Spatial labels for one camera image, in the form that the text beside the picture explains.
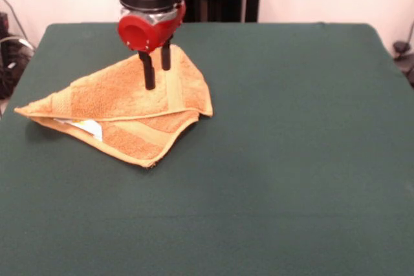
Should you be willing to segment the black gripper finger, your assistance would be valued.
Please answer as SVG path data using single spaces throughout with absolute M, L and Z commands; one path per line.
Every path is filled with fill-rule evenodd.
M 171 44 L 171 40 L 168 39 L 161 47 L 161 61 L 162 61 L 163 70 L 169 70 L 171 68 L 170 44 Z
M 147 52 L 138 52 L 139 58 L 144 66 L 144 79 L 145 87 L 147 90 L 153 90 L 155 88 L 155 69 L 151 56 Z

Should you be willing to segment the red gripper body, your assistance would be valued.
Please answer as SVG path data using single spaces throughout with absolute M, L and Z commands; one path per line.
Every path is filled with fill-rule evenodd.
M 117 31 L 131 50 L 151 53 L 161 47 L 182 24 L 186 3 L 175 3 L 163 12 L 141 12 L 122 9 Z

